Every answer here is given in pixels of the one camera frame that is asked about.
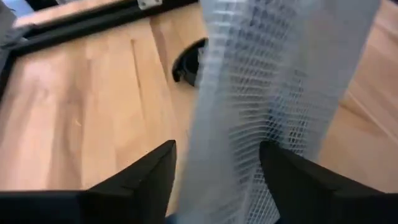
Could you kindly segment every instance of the wood grain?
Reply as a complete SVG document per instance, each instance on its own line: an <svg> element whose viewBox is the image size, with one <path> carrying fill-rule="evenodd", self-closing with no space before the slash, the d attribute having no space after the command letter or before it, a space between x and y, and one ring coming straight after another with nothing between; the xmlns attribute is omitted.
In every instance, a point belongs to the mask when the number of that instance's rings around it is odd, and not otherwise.
<svg viewBox="0 0 398 224"><path fill-rule="evenodd" d="M108 1L80 1L17 24ZM384 2L319 163L398 191L398 7ZM168 139L178 162L175 210L196 90L175 83L179 53L206 36L197 4L20 58L0 110L0 189L86 189Z"/></svg>

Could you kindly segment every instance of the black metal frame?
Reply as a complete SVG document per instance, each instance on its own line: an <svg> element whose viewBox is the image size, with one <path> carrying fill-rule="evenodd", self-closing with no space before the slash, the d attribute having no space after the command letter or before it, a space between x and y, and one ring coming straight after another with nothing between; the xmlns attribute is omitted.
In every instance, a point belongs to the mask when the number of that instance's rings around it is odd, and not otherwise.
<svg viewBox="0 0 398 224"><path fill-rule="evenodd" d="M136 0L123 0L33 25L32 30L24 36L27 41L1 49L3 54L0 54L0 100L18 57L197 1L164 0L160 6L141 10Z"/></svg>

